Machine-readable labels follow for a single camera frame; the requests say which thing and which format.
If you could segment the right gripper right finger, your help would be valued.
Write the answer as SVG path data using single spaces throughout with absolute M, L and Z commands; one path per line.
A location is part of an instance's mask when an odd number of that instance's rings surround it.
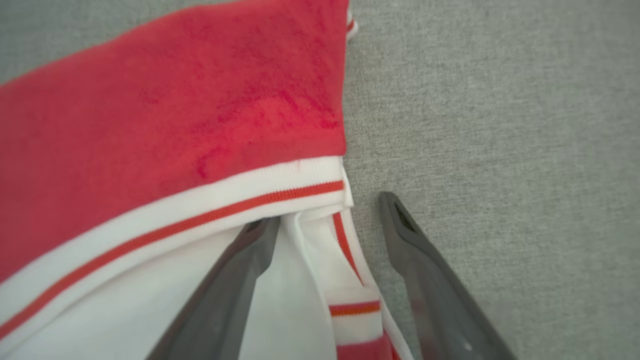
M 402 201 L 382 191 L 379 213 L 391 266 L 404 280 L 422 358 L 514 360 L 514 353 Z

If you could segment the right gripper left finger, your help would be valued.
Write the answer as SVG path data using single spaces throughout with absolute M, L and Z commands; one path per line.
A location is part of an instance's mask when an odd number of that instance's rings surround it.
M 237 360 L 258 278 L 274 255 L 279 217 L 246 224 L 148 354 L 149 360 Z

